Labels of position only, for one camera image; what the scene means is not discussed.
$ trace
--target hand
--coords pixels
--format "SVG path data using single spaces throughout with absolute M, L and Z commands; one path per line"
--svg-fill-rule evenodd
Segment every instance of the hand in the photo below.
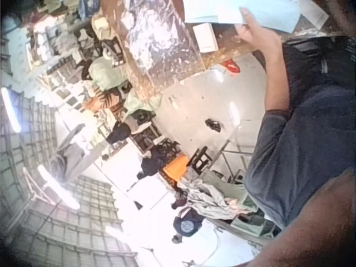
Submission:
M 283 56 L 282 42 L 274 31 L 263 28 L 254 16 L 244 7 L 240 8 L 247 25 L 236 25 L 241 39 L 261 50 L 266 60 Z

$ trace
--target clothing pile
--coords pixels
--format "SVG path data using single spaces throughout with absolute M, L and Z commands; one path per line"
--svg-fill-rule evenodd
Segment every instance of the clothing pile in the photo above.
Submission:
M 211 219 L 232 220 L 237 214 L 257 211 L 243 185 L 223 182 L 210 170 L 199 176 L 188 167 L 177 186 L 187 191 L 188 206 Z

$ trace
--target cable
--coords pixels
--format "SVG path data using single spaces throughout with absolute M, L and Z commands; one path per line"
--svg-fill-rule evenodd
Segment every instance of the cable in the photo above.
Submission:
M 31 252 L 32 250 L 32 245 L 34 243 L 34 239 L 36 238 L 37 234 L 39 233 L 39 231 L 42 229 L 42 227 L 45 225 L 46 221 L 48 220 L 49 217 L 51 217 L 52 213 L 55 211 L 55 209 L 59 206 L 59 204 L 62 202 L 62 200 L 58 201 L 58 203 L 56 204 L 56 206 L 52 209 L 52 211 L 50 212 L 50 214 L 47 215 L 47 217 L 44 219 L 43 223 L 41 224 L 41 226 L 38 228 L 38 230 L 36 231 L 36 233 L 34 234 L 31 244 L 29 246 L 28 251 Z
M 215 248 L 215 250 L 209 255 L 209 257 L 207 257 L 207 259 L 206 260 L 204 260 L 203 262 L 202 262 L 202 264 L 200 264 L 199 265 L 199 267 L 202 267 L 215 253 L 216 253 L 216 251 L 218 250 L 218 248 L 220 247 L 220 237 L 219 237 L 219 235 L 217 234 L 217 227 L 215 227 L 214 228 L 214 233 L 215 233 L 215 235 L 216 235 L 216 248 Z

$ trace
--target worker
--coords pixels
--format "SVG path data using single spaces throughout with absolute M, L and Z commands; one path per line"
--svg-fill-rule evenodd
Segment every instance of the worker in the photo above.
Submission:
M 246 8 L 241 13 L 247 24 L 238 34 L 263 54 L 267 75 L 265 115 L 244 183 L 284 229 L 241 266 L 351 266 L 343 261 L 355 249 L 355 84 L 314 72 L 304 53 L 282 45 Z M 345 75 L 355 75 L 348 67 Z

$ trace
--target fluorescent light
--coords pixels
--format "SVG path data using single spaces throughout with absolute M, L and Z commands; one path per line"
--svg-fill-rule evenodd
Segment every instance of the fluorescent light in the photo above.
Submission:
M 214 70 L 214 72 L 215 72 L 216 79 L 219 82 L 223 82 L 224 81 L 224 75 L 219 70 Z
M 21 132 L 21 127 L 20 127 L 20 124 L 18 123 L 18 120 L 15 115 L 15 111 L 12 107 L 9 92 L 7 91 L 7 89 L 5 87 L 1 88 L 1 94 L 2 94 L 2 98 L 4 99 L 7 116 L 9 117 L 13 131 Z
M 240 125 L 241 122 L 240 113 L 238 108 L 235 106 L 233 102 L 230 102 L 230 112 L 233 117 L 234 126 Z
M 48 186 L 53 189 L 54 192 L 66 203 L 69 207 L 74 210 L 78 210 L 80 208 L 79 203 L 71 196 L 71 194 L 65 190 L 46 170 L 43 165 L 39 165 L 37 168 L 41 176 L 44 180 L 47 181 Z
M 124 242 L 128 245 L 136 245 L 132 238 L 130 238 L 128 235 L 124 234 L 122 231 L 115 229 L 111 226 L 105 227 L 105 232 L 107 234 L 113 236 L 117 240 Z

